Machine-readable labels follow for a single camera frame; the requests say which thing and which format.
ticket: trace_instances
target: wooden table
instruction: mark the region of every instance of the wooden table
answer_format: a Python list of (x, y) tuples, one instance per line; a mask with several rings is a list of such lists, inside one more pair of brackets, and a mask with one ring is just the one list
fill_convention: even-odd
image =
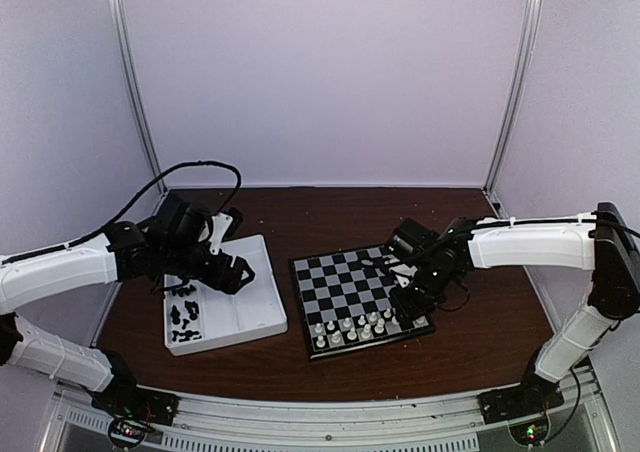
[[(215, 209), (226, 192), (185, 191)], [(238, 237), (265, 236), (289, 319), (285, 334), (174, 357), (163, 344), (162, 298), (150, 282), (122, 287), (99, 346), (119, 352), (141, 384), (195, 394), (287, 401), (350, 401), (448, 394), (519, 381), (551, 337), (520, 267), (467, 276), (471, 301), (437, 311), (434, 334), (309, 362), (287, 259), (384, 242), (403, 217), (443, 230), (458, 216), (487, 216), (480, 190), (243, 189)], [(463, 298), (453, 286), (450, 304)]]

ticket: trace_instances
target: metal bar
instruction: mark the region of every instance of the metal bar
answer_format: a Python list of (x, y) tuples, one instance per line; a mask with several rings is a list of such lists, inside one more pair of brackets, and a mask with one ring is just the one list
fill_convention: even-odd
[(493, 196), (498, 174), (504, 162), (507, 146), (513, 128), (515, 126), (516, 116), (520, 107), (522, 91), (524, 90), (525, 76), (529, 68), (533, 46), (538, 32), (538, 24), (540, 22), (540, 9), (542, 0), (527, 0), (524, 13), (524, 21), (522, 24), (522, 35), (520, 37), (520, 48), (516, 59), (516, 67), (513, 73), (511, 89), (509, 91), (509, 99), (507, 107), (502, 118), (500, 127), (500, 135), (496, 144), (496, 150), (491, 161), (489, 174), (485, 182), (484, 190), (490, 197)]
[[(142, 96), (140, 94), (140, 86), (138, 84), (135, 67), (133, 65), (133, 55), (131, 53), (131, 44), (129, 42), (129, 34), (125, 20), (124, 5), (122, 0), (109, 0), (109, 6), (111, 8), (113, 25), (120, 45), (122, 66), (124, 68), (124, 75), (127, 81), (129, 101), (131, 103), (131, 109), (136, 122), (136, 128), (138, 130), (138, 135), (140, 136), (147, 166), (151, 170), (153, 176), (157, 177), (162, 170), (160, 168), (158, 155), (153, 145), (153, 140), (151, 139), (149, 123), (147, 122), (147, 116), (144, 111)], [(156, 188), (158, 193), (162, 195), (166, 192), (167, 185), (164, 180), (160, 180), (156, 183)]]

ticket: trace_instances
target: chessboard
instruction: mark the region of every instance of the chessboard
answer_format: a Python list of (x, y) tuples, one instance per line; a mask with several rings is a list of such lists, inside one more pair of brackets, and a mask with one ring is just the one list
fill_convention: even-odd
[(361, 262), (380, 258), (395, 259), (372, 246), (289, 261), (310, 359), (435, 331), (429, 317), (398, 321), (389, 301), (397, 278)]

